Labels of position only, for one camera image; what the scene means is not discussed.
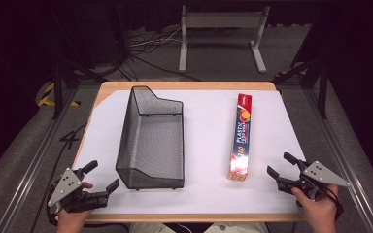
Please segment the black metal stand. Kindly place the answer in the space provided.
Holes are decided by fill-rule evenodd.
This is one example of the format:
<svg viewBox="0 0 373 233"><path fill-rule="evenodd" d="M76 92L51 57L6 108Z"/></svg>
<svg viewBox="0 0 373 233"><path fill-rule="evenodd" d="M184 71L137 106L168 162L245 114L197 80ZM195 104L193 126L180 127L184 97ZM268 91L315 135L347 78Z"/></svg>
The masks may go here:
<svg viewBox="0 0 373 233"><path fill-rule="evenodd" d="M103 83L106 79L93 71L93 62L85 42L85 35L74 9L70 5L48 5L52 34L51 56L53 58L52 80L54 82L55 110L57 119L64 109L63 86L77 89L80 79Z"/></svg>
<svg viewBox="0 0 373 233"><path fill-rule="evenodd" d="M313 59L308 62L301 63L287 72L277 74L272 83L277 85L293 76L305 72L305 75L300 81L300 86L304 89L311 89L316 81L319 81L318 93L318 110L322 118L326 118L326 92L327 92L327 67L326 64L318 59Z"/></svg>

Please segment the person's right hand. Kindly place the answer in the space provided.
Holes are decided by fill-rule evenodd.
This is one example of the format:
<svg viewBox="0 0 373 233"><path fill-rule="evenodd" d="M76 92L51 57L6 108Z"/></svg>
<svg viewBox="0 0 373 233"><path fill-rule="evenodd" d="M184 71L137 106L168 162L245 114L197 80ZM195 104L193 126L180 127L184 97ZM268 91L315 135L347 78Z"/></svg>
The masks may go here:
<svg viewBox="0 0 373 233"><path fill-rule="evenodd" d="M291 191L302 205L304 216L313 233L337 233L335 220L337 207L329 198L313 201L296 187Z"/></svg>

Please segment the white metal stand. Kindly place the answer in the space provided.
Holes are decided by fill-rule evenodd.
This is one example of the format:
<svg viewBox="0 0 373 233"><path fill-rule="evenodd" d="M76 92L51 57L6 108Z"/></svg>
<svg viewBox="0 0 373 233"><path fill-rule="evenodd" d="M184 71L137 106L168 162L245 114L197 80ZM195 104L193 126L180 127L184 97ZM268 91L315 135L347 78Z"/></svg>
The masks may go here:
<svg viewBox="0 0 373 233"><path fill-rule="evenodd" d="M182 7L182 41L179 71L187 70L187 30L189 28L254 28L256 36L249 42L258 72L264 74L266 66L259 50L270 7L255 12L190 12Z"/></svg>

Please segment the black wire mesh basket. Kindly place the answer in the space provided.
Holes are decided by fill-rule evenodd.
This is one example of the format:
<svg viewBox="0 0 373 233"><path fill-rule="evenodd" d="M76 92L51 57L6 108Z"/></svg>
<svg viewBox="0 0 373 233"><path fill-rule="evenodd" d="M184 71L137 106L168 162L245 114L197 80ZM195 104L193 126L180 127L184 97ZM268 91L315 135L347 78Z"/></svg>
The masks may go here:
<svg viewBox="0 0 373 233"><path fill-rule="evenodd" d="M185 184L184 104L144 85L130 90L116 171L129 189Z"/></svg>

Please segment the white table mat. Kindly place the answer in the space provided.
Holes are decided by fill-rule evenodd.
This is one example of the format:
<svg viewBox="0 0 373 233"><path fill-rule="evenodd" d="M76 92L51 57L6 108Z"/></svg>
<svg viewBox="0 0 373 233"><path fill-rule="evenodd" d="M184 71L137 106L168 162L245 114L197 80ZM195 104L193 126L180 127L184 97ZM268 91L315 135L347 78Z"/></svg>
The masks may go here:
<svg viewBox="0 0 373 233"><path fill-rule="evenodd" d="M284 159L297 158L298 143L279 92L254 90L249 172L243 182L227 177L233 142L236 90L160 90L157 96L184 104L185 185L181 189L130 190L120 186L103 214L251 215L299 214L293 196L278 191L267 174L296 179L298 169Z"/></svg>

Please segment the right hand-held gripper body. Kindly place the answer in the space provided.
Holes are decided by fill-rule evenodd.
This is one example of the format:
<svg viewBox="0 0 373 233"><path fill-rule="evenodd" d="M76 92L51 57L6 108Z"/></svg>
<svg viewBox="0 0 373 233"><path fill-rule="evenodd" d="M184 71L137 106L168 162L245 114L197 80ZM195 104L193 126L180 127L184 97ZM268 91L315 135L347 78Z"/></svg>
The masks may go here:
<svg viewBox="0 0 373 233"><path fill-rule="evenodd" d="M302 160L292 160L290 163L299 168L300 175L298 180L290 180L276 174L278 190L284 193L291 194L291 190L296 187L310 199L315 199L320 194L326 194L327 184L345 187L351 185L319 161L308 163Z"/></svg>

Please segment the long plastic wrap box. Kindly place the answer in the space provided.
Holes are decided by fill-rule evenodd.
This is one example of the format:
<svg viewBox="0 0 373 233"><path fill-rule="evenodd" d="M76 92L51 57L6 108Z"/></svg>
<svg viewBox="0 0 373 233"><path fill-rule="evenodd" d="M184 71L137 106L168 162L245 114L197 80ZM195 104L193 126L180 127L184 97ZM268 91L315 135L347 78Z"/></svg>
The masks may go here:
<svg viewBox="0 0 373 233"><path fill-rule="evenodd" d="M252 96L239 93L237 99L233 144L227 177L243 182L248 175L251 137Z"/></svg>

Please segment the yellow black striped tape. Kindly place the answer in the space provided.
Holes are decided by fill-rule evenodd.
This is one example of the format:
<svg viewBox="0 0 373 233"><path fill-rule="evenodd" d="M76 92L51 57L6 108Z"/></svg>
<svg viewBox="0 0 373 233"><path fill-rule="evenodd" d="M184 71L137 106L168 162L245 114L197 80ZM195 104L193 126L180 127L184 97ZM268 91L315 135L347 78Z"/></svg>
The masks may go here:
<svg viewBox="0 0 373 233"><path fill-rule="evenodd" d="M54 92L54 88L54 82L49 82L48 85L44 88L41 98L37 101L37 104L39 106L55 106L55 101L50 100L50 96Z"/></svg>

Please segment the person's left hand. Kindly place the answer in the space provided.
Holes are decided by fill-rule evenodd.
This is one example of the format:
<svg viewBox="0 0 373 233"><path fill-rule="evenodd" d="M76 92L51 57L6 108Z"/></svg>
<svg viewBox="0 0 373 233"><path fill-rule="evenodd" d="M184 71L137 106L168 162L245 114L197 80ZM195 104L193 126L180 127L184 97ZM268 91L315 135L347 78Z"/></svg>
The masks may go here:
<svg viewBox="0 0 373 233"><path fill-rule="evenodd" d="M92 210L80 213L68 213L62 210L58 213L58 224L55 233L80 233L85 220L91 215Z"/></svg>

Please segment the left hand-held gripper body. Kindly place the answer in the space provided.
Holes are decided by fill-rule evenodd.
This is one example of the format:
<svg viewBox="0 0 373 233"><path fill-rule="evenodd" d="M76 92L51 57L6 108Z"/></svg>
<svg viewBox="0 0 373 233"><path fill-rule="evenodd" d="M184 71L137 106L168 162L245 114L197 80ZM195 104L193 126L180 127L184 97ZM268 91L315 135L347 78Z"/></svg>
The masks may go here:
<svg viewBox="0 0 373 233"><path fill-rule="evenodd" d="M81 213L105 208L109 198L107 191L95 193L84 191L83 179L85 174L91 170L93 167L84 167L78 170L67 168L57 180L47 206L49 208L56 206L58 210L65 210L67 213Z"/></svg>

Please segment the aluminium rail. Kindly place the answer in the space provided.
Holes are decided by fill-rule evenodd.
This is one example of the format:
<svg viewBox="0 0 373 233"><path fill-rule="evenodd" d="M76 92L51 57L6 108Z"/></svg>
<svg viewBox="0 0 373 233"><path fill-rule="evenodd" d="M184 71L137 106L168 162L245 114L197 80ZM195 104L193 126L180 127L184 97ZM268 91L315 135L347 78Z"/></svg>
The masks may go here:
<svg viewBox="0 0 373 233"><path fill-rule="evenodd" d="M369 233L373 233L373 208L369 202L369 199L359 181L353 167L347 161L344 153L341 150L336 136L329 125L328 121L322 117L322 114L318 108L318 99L312 90L305 90L304 95L312 107L313 112L320 123L322 131L330 144L332 150L332 157L335 160L340 174L350 183L349 193L356 205L356 208L363 220L363 223Z"/></svg>
<svg viewBox="0 0 373 233"><path fill-rule="evenodd" d="M17 190L15 191L10 204L0 219L0 233L8 233L9 229L14 224L20 208L22 207L33 183L35 182L46 158L46 152L50 146L52 138L58 129L60 122L65 116L70 103L73 101L76 92L76 89L68 89L65 91L64 99L61 101L62 107L59 114L55 119L51 119L39 147L37 148L31 162L29 163L29 166L27 167L27 170L17 185Z"/></svg>

